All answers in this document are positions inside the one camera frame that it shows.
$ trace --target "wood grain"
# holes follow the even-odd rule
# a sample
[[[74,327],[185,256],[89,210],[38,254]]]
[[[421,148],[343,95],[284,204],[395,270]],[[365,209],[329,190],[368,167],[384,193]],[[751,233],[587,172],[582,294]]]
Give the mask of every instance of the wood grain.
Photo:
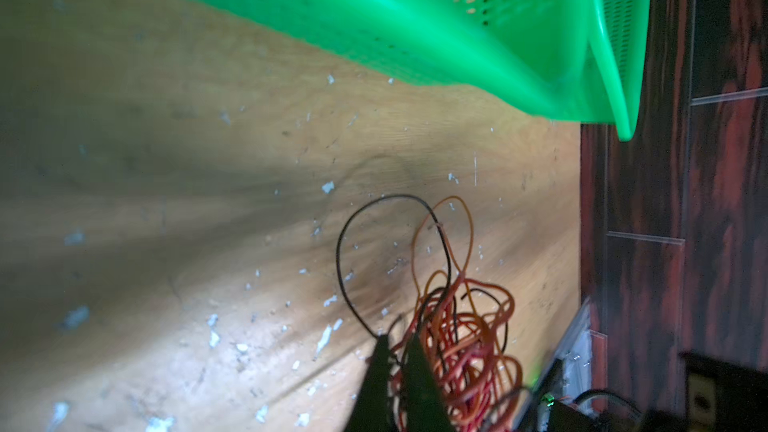
[[[768,368],[768,100],[696,106],[686,348]]]
[[[638,129],[609,134],[608,230],[681,237],[693,0],[650,0]]]
[[[605,238],[606,126],[581,126],[581,300],[592,301],[592,329],[600,330],[603,246]]]
[[[512,290],[528,377],[578,310],[575,124],[467,86],[390,85],[190,0],[0,0],[0,56],[4,430],[45,430],[58,400],[72,406],[59,432],[151,416],[174,432],[289,430],[305,412],[338,430],[373,342],[323,302],[339,293],[343,221],[383,193],[466,198],[470,273]],[[463,254],[456,209],[438,214]],[[412,306],[406,268],[387,271],[423,215],[389,204],[347,236],[352,300],[374,329]],[[65,245],[73,233],[82,244]],[[421,280],[443,265],[436,247],[419,246]],[[61,330],[83,304],[90,319]]]
[[[768,0],[696,0],[694,97],[768,86]]]
[[[608,237],[608,250],[608,388],[641,410],[674,410],[684,248]]]

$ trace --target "white debris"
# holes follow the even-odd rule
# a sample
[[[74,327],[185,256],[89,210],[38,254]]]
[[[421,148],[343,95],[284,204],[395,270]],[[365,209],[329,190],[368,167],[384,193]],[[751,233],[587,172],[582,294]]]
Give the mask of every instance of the white debris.
[[[48,422],[48,428],[45,429],[45,432],[54,432],[58,426],[62,425],[64,419],[67,418],[67,414],[69,414],[69,404],[66,402],[56,402],[53,404],[53,417]]]
[[[83,242],[85,242],[85,234],[80,229],[64,236],[64,245],[66,246],[81,245]]]
[[[261,408],[256,412],[256,420],[261,422],[262,424],[266,423],[266,413],[270,411],[270,408],[267,405],[261,406]]]
[[[326,330],[322,332],[322,337],[320,338],[320,341],[317,342],[317,351],[315,352],[315,359],[317,359],[320,356],[320,352],[325,348],[325,346],[328,345],[328,342],[330,342],[332,331],[333,329],[331,329],[331,326],[327,325]]]
[[[216,332],[210,331],[210,341],[208,342],[210,348],[216,347],[219,342],[221,342],[221,337]]]
[[[173,427],[175,418],[168,417],[167,419],[161,419],[159,417],[153,417],[149,419],[149,424],[144,432],[170,432],[170,428]]]
[[[310,424],[310,415],[304,413],[304,414],[299,414],[299,419],[296,421],[293,427],[306,427],[309,424]]]
[[[73,331],[80,327],[83,322],[87,321],[91,317],[91,309],[87,305],[81,305],[73,311],[67,313],[62,322],[62,328],[68,331]]]

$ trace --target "red wire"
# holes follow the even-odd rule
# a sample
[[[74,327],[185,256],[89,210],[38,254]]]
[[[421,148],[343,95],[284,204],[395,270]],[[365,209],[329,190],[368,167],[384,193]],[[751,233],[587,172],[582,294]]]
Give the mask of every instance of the red wire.
[[[402,340],[392,347],[392,352],[396,353],[404,349],[405,344],[416,333],[419,319],[424,319],[418,340],[424,348],[438,388],[442,391],[448,417],[456,426],[456,430],[475,432],[506,393],[521,387],[523,373],[520,362],[511,355],[505,355],[498,342],[499,329],[509,322],[514,313],[512,294],[499,285],[467,278],[466,271],[472,255],[475,235],[472,214],[464,200],[458,196],[444,198],[435,205],[435,209],[452,199],[462,204],[469,220],[469,248],[466,260],[463,266],[458,264],[446,236],[448,252],[458,270],[457,278],[451,284],[444,299],[442,294],[430,295],[432,281],[439,276],[448,276],[445,271],[437,270],[429,277],[422,293],[416,279],[415,266],[416,242],[427,218],[422,221],[411,241],[411,274],[418,297],[413,309],[413,318]],[[486,291],[500,292],[501,305],[494,312],[481,314],[475,307],[472,294]],[[466,295],[468,299],[468,311],[464,310],[466,306],[460,299],[461,295]],[[456,313],[456,316],[453,313],[454,304],[461,311]],[[401,370],[392,376],[390,386],[393,392],[399,395],[402,389]],[[517,405],[517,397],[508,400],[506,404],[501,404],[489,432],[511,430]],[[400,430],[407,432],[408,413],[405,410],[404,400],[397,401],[397,417]]]

